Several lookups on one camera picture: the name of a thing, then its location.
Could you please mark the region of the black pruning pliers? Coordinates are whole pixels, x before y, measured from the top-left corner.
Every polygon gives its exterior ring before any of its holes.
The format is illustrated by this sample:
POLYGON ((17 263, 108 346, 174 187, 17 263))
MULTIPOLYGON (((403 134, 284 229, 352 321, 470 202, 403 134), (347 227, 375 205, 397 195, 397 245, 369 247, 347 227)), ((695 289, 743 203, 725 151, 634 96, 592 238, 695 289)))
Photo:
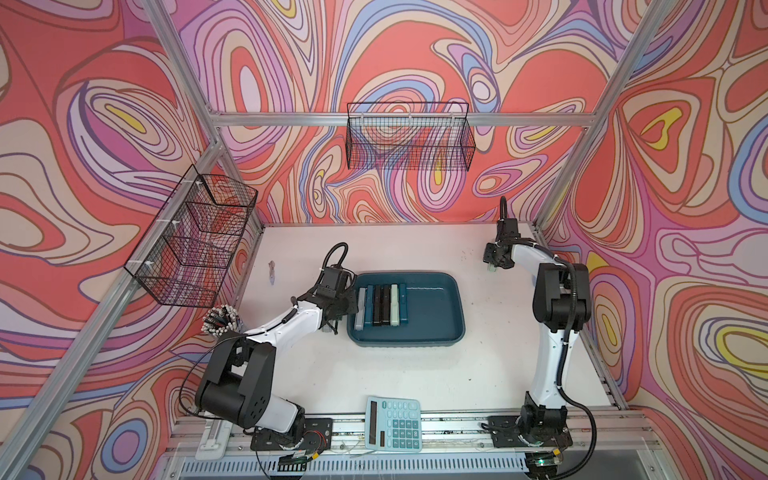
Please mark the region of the black pruning pliers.
POLYGON ((383 291, 383 288, 381 285, 374 286, 373 307, 372 307, 372 313, 373 313, 372 325, 374 327, 378 327, 382 325, 382 291, 383 291))
POLYGON ((381 293, 381 323, 383 325, 391 324, 391 284, 382 286, 381 293))

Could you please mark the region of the bundle of pens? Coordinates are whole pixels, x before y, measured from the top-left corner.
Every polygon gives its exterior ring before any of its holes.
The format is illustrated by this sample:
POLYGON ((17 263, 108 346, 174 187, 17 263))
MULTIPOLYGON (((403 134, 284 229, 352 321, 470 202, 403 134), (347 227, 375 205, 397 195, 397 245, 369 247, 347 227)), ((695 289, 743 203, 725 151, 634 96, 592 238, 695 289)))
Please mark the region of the bundle of pens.
POLYGON ((241 333, 243 329, 238 311, 231 305, 220 305, 211 308, 203 317, 201 330, 204 334, 215 338, 224 333, 241 333))

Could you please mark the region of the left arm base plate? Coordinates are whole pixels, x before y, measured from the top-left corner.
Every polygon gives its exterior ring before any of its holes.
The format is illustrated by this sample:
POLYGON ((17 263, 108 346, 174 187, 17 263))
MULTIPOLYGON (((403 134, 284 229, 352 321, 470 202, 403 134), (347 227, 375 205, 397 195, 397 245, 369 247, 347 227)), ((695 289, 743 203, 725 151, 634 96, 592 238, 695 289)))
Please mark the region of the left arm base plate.
POLYGON ((287 433, 266 428, 252 435, 250 449, 256 452, 322 453, 331 446, 331 417, 299 418, 287 433))

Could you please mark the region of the teal pruning pliers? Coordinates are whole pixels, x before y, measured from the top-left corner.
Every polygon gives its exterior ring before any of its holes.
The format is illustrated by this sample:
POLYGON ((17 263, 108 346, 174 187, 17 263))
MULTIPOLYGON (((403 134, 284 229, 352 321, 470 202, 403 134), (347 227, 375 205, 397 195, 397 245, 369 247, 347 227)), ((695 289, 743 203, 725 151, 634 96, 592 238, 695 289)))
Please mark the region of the teal pruning pliers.
POLYGON ((365 292, 365 305, 364 305, 364 327, 368 328, 373 325, 374 318, 374 294, 375 287, 368 285, 365 292))

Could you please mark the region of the mint green calculator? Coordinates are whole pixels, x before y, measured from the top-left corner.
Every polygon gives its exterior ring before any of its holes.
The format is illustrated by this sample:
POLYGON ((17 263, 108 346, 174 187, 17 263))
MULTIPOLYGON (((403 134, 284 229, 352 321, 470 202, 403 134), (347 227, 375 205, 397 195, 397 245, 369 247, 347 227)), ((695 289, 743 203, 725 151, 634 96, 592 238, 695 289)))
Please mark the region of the mint green calculator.
POLYGON ((364 444, 373 451, 417 453, 422 449, 421 404, 415 399, 369 396, 364 444))

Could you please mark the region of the grey pruning pliers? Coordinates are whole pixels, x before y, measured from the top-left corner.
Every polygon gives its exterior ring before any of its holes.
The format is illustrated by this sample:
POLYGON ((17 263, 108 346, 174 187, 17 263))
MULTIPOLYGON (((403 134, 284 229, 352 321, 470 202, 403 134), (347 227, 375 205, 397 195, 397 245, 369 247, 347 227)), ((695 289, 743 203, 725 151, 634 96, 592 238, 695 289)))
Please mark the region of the grey pruning pliers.
POLYGON ((367 289, 360 288, 357 295, 357 312, 354 320, 355 331, 362 331, 365 326, 366 297, 367 289))

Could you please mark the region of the teal plastic storage box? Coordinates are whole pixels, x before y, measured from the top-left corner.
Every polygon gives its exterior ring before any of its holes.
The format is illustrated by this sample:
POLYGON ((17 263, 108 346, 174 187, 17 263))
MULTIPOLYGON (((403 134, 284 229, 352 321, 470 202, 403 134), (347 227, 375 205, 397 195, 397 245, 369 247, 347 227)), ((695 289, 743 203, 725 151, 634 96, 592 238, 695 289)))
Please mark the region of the teal plastic storage box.
POLYGON ((351 316, 346 327, 349 338, 361 347, 444 347, 460 341, 465 320, 456 280, 433 271, 378 271, 357 277, 355 287, 401 284, 407 286, 409 321, 405 325, 354 330, 351 316))

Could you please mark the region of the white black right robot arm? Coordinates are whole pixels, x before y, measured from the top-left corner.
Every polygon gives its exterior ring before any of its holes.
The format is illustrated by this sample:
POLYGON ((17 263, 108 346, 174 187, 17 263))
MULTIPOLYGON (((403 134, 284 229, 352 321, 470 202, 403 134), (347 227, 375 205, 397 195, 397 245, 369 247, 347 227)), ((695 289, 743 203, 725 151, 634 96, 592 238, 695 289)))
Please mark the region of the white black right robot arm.
POLYGON ((588 269, 522 236, 518 221, 509 217, 496 222, 496 236, 486 244, 483 262, 504 270, 521 266, 533 276, 532 311, 540 342, 533 385, 526 392, 517 429, 528 436, 559 433, 566 427, 569 407, 589 412, 565 392, 573 347, 592 316, 588 269))

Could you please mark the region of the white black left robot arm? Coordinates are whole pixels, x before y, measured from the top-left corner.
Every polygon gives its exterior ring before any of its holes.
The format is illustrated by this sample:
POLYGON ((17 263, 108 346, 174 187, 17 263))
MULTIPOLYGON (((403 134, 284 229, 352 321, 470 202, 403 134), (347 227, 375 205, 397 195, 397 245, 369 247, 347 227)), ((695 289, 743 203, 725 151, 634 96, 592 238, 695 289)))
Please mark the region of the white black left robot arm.
POLYGON ((245 430, 298 437, 304 409, 272 393, 278 356, 332 320, 354 313, 356 275, 340 266, 322 269, 290 308, 264 326, 225 333, 216 342, 194 397, 198 411, 245 430))

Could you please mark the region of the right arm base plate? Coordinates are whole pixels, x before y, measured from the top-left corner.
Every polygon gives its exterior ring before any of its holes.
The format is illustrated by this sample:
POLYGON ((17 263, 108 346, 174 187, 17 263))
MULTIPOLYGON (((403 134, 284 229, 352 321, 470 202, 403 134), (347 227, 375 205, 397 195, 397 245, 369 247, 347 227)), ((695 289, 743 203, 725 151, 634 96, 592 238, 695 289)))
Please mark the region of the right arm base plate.
POLYGON ((557 430, 551 427, 523 427, 518 415, 489 416, 480 423, 480 428, 491 436, 495 448, 570 448, 573 439, 567 428, 557 430))

